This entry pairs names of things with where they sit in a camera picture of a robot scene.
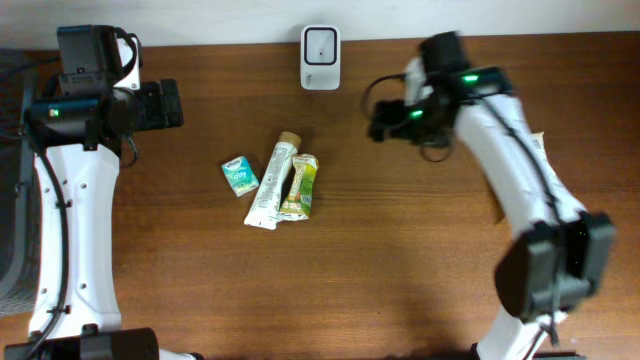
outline wood grain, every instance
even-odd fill
[[[372,143],[359,98],[401,72],[418,39],[346,42],[342,84],[301,89],[296,44],[145,49],[146,80],[175,78],[185,125],[141,133],[121,173],[113,269],[124,328],[208,358],[349,359],[465,350],[498,309],[494,266],[510,245],[472,155],[429,164],[407,143]],[[640,37],[637,33],[465,39],[476,65],[504,66],[549,160],[618,227],[601,294],[560,326],[589,359],[640,352]],[[398,97],[384,84],[375,99]],[[244,226],[219,164],[262,174],[282,130],[320,169],[310,221]],[[29,315],[0,320],[0,345]]]

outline black cable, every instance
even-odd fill
[[[549,187],[547,178],[544,175],[544,172],[542,171],[542,167],[538,163],[537,158],[533,155],[531,150],[529,150],[529,147],[524,143],[524,141],[520,138],[520,136],[518,136],[518,134],[516,133],[516,130],[511,126],[509,126],[509,124],[507,124],[505,119],[502,117],[502,115],[498,113],[498,111],[493,107],[493,105],[491,105],[491,103],[484,97],[478,96],[478,99],[482,102],[484,107],[491,113],[491,115],[495,117],[496,120],[498,120],[500,125],[502,125],[502,127],[507,131],[507,135],[512,137],[515,140],[515,142],[518,143],[518,145],[522,148],[525,155],[527,155],[527,158],[531,162],[531,165],[533,166],[533,169],[535,170],[536,175],[538,176],[538,179],[542,184],[542,188],[545,192],[545,195],[547,196],[547,205],[552,209],[553,216],[555,217],[558,224],[559,225],[562,224],[562,220],[560,219],[560,212],[558,211],[558,204],[557,204],[558,199],[551,192],[551,188]]]
[[[7,79],[9,79],[10,77],[14,76],[15,74],[18,74],[20,72],[23,72],[25,70],[40,66],[40,65],[45,65],[45,64],[50,64],[50,63],[54,63],[54,62],[58,62],[60,61],[60,56],[55,56],[49,59],[45,59],[45,60],[40,60],[40,61],[33,61],[30,62],[28,64],[24,64],[21,66],[18,66],[16,68],[13,68],[9,71],[7,71],[6,73],[0,75],[0,82],[3,82]]]
[[[371,90],[373,90],[373,88],[376,85],[378,85],[383,81],[392,80],[392,79],[404,81],[404,78],[405,78],[405,74],[387,75],[387,76],[378,78],[374,80],[371,84],[369,84],[369,86],[367,86],[367,88],[365,89],[364,94],[362,94],[362,98],[360,99],[360,110],[362,111],[362,115],[364,115],[367,120],[371,120],[371,115],[369,114],[369,95],[371,94]]]
[[[40,347],[47,339],[47,336],[51,334],[51,331],[53,331],[54,327],[58,323],[58,320],[60,320],[60,316],[62,315],[62,313],[66,313],[65,302],[67,299],[67,286],[69,282],[69,223],[67,220],[67,204],[64,201],[64,195],[62,193],[62,188],[60,187],[60,182],[58,181],[58,177],[56,176],[55,171],[53,170],[51,162],[47,158],[47,153],[44,146],[38,141],[38,139],[36,139],[31,129],[31,120],[28,116],[25,117],[24,126],[27,138],[33,146],[35,153],[42,161],[42,164],[47,171],[47,175],[51,180],[53,190],[56,194],[56,199],[58,201],[58,210],[60,211],[60,231],[62,241],[62,271],[60,274],[60,292],[58,294],[58,302],[56,304],[56,307],[50,311],[52,313],[51,320],[49,320],[49,323],[42,331],[42,334],[40,334],[39,339],[35,341],[35,343],[31,347],[31,350],[29,350],[27,355],[24,357],[25,360],[28,360],[38,353]]]
[[[133,159],[127,165],[120,166],[120,169],[130,168],[136,163],[136,161],[138,161],[138,147],[136,146],[136,143],[133,142],[133,137],[131,137],[131,135],[127,136],[127,143],[129,143],[129,147],[131,148],[131,151],[133,151]]]
[[[427,149],[431,149],[431,148],[436,148],[434,146],[429,146],[426,144],[422,144],[420,145],[420,156],[422,156],[422,158],[430,163],[440,163],[440,162],[444,162],[445,160],[449,159],[451,157],[451,154],[453,154],[453,133],[451,131],[451,129],[449,128],[443,128],[443,131],[446,134],[446,142],[448,144],[448,146],[443,147],[442,149],[446,149],[446,152],[444,155],[442,155],[442,157],[439,158],[433,158],[431,157],[431,155],[429,155],[429,152],[427,151]]]

